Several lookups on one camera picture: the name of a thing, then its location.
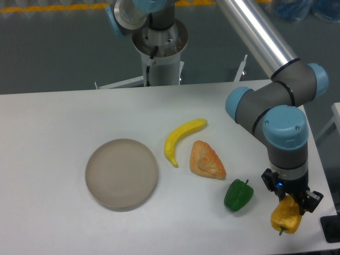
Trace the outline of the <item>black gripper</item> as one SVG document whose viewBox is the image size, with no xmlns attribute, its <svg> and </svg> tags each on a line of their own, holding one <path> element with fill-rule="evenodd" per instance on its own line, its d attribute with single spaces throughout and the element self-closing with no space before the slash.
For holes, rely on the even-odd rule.
<svg viewBox="0 0 340 255">
<path fill-rule="evenodd" d="M 308 172 L 297 179 L 286 180 L 280 178 L 277 172 L 267 168 L 261 175 L 261 178 L 267 190 L 273 192 L 278 197 L 279 202 L 283 200 L 285 194 L 290 194 L 294 200 L 300 200 L 301 215 L 304 215 L 306 212 L 313 213 L 324 198 L 322 193 L 310 191 L 308 187 Z"/>
</svg>

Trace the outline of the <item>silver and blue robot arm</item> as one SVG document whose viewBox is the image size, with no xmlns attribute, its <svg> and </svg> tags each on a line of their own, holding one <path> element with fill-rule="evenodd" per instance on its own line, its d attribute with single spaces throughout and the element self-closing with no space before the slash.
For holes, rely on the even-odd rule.
<svg viewBox="0 0 340 255">
<path fill-rule="evenodd" d="M 258 90 L 234 89 L 226 112 L 266 146 L 267 189 L 280 200 L 291 195 L 301 214 L 313 212 L 323 196 L 308 186 L 309 131 L 300 106 L 327 90 L 327 73 L 318 64 L 302 63 L 254 1 L 217 5 L 270 78 Z M 113 1 L 105 12 L 116 35 L 132 35 L 146 87 L 179 84 L 188 32 L 174 16 L 174 1 Z"/>
</svg>

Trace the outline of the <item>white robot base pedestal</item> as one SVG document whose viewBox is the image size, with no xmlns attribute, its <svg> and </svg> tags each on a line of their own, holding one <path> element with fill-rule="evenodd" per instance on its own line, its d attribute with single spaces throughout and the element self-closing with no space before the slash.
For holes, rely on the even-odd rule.
<svg viewBox="0 0 340 255">
<path fill-rule="evenodd" d="M 188 43 L 188 31 L 178 19 L 168 29 L 144 28 L 132 36 L 140 53 L 143 82 L 146 87 L 179 85 L 181 53 Z"/>
</svg>

